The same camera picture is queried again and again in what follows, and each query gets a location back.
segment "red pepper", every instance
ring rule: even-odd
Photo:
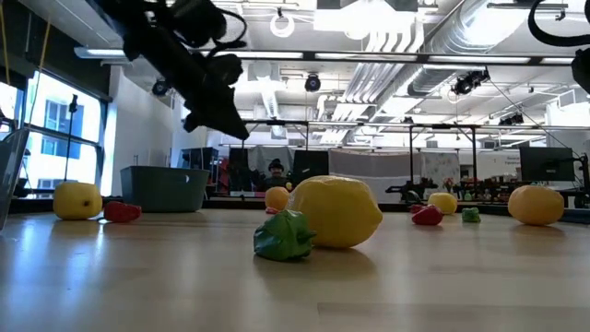
[[[417,225],[434,226],[443,221],[443,214],[437,207],[427,206],[412,216],[412,221]]]
[[[141,216],[141,207],[109,202],[104,207],[104,218],[112,222],[129,222]]]

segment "plastic tub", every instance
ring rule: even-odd
[[[143,212],[195,212],[203,206],[209,171],[130,166],[121,170],[123,201]]]

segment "white wall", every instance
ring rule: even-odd
[[[135,165],[135,156],[139,165],[167,165],[174,125],[172,109],[133,83],[121,67],[111,69],[110,95],[113,97],[110,111],[116,109],[116,124],[114,139],[105,137],[105,141],[110,139],[114,144],[112,190],[106,193],[105,186],[102,194],[119,196],[122,193],[120,170]]]
[[[182,119],[188,114],[184,108],[184,100],[177,96],[172,102],[172,155],[171,166],[176,167],[183,148],[203,148],[207,145],[207,128],[200,126],[192,133],[183,128]]]

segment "green toy vegetable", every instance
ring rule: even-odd
[[[312,251],[313,236],[302,213],[284,210],[256,229],[254,253],[276,261],[303,258]]]
[[[461,217],[463,222],[474,222],[479,223],[481,222],[481,218],[479,217],[479,210],[477,207],[466,207],[461,211]]]

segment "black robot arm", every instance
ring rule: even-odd
[[[242,73],[242,61],[234,54],[216,52],[245,46],[240,38],[246,24],[240,16],[215,7],[210,0],[86,0],[124,41],[126,57],[133,61],[144,56],[166,82],[185,99],[191,113],[184,119],[188,132],[199,125],[239,139],[249,134],[233,103],[235,83]],[[226,34],[224,14],[244,24],[242,35],[231,42],[219,41]],[[216,47],[206,57],[188,48]]]

